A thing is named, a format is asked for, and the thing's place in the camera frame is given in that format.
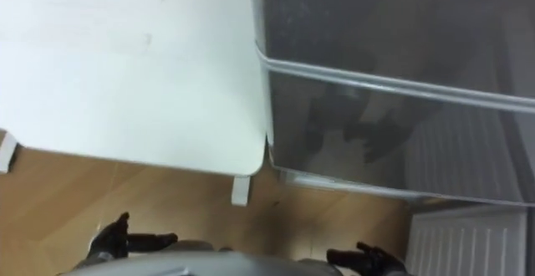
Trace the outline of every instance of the white table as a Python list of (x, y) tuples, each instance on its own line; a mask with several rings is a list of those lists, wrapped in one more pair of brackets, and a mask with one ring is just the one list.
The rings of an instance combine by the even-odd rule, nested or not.
[(248, 187), (266, 133), (251, 0), (0, 0), (0, 16), (0, 128), (22, 145)]

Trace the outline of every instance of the wooden floor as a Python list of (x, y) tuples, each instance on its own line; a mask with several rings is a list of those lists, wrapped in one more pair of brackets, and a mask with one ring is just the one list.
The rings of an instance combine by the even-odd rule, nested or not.
[(70, 269), (99, 221), (124, 211), (131, 232), (175, 232), (217, 248), (324, 258), (327, 248), (363, 240), (403, 256), (401, 201), (281, 186), (269, 164), (253, 185), (249, 206), (233, 207), (227, 176), (22, 150), (13, 172), (0, 176), (1, 275)]

